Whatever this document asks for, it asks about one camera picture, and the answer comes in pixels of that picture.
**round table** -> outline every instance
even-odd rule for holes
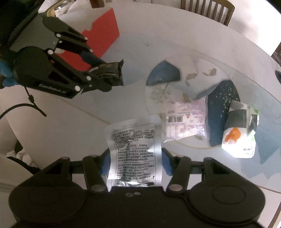
[[[107,124],[148,115],[145,81],[154,66],[173,55],[190,54],[216,64],[234,83],[253,92],[249,102],[257,106],[268,105],[259,102],[259,91],[271,97],[280,124],[281,85],[275,70],[281,71],[281,67],[250,40],[211,19],[177,8],[135,2],[109,6],[114,9],[120,37],[102,58],[107,62],[124,59],[125,86],[108,93],[84,93],[72,100],[30,90],[48,117],[27,107],[7,114],[17,138],[40,168],[62,156],[74,161],[101,154],[108,147],[104,136]],[[23,102],[28,102],[23,87],[0,90],[4,110]],[[195,149],[178,142],[162,146],[196,161],[213,157],[255,184],[281,191],[278,151],[261,165],[259,157],[236,159],[221,148]]]

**gloved hand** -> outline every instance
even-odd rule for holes
[[[18,85],[18,83],[15,80],[13,71],[4,61],[0,60],[0,89],[14,85]]]

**screw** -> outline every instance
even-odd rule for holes
[[[101,184],[95,184],[92,186],[92,190],[95,192],[102,192],[106,189],[106,187],[104,185]]]
[[[74,89],[79,92],[81,90],[80,86],[75,86]]]
[[[125,194],[125,196],[132,197],[132,196],[134,196],[134,195],[133,195],[133,193],[127,192],[127,193]]]
[[[54,51],[53,50],[48,50],[48,54],[52,55],[52,54],[54,54]]]
[[[182,190],[182,186],[180,184],[171,184],[168,188],[171,191],[181,191]]]

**marble tabletop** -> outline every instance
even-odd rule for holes
[[[159,62],[179,54],[217,65],[239,85],[239,93],[251,92],[251,97],[243,94],[243,102],[256,105],[264,116],[272,117],[276,129],[280,126],[281,85],[275,70],[281,67],[250,40],[222,24],[181,9],[142,3],[109,6],[114,9],[120,37],[102,59],[124,59],[124,87],[115,87],[108,93],[92,91],[72,100],[30,90],[48,117],[28,107],[7,114],[17,138],[39,167],[62,156],[81,160],[89,154],[101,154],[107,148],[105,126],[149,115],[144,99],[145,81]],[[23,102],[28,102],[23,87],[0,90],[4,110]],[[252,159],[241,160],[219,147],[195,149],[181,142],[162,146],[192,160],[214,157],[254,183],[281,191],[279,149],[261,164],[258,153]]]

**wooden chair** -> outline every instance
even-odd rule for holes
[[[202,4],[202,8],[201,8],[201,12],[200,13],[198,12],[199,2],[200,2],[200,0],[196,0],[195,13],[198,13],[200,15],[204,15],[206,0],[203,0],[203,4]],[[228,12],[227,12],[227,15],[226,15],[226,18],[225,18],[225,21],[223,22],[223,24],[228,26],[229,21],[231,19],[231,16],[232,16],[232,14],[234,12],[234,9],[235,9],[234,5],[232,5],[227,0],[210,0],[209,6],[208,6],[208,9],[207,9],[207,14],[206,14],[206,17],[208,17],[208,18],[210,17],[210,12],[211,12],[211,8],[212,8],[212,3],[213,2],[215,2],[216,4],[215,4],[215,8],[214,8],[214,11],[213,11],[211,19],[215,20],[218,5],[221,5],[221,10],[219,12],[219,17],[216,20],[217,22],[221,22],[221,18],[222,18],[222,15],[223,15],[224,7],[226,7],[228,9]],[[192,11],[192,6],[193,6],[193,0],[190,0],[189,9],[188,9],[189,11]],[[181,0],[180,8],[185,10],[185,7],[186,7],[186,0]]]

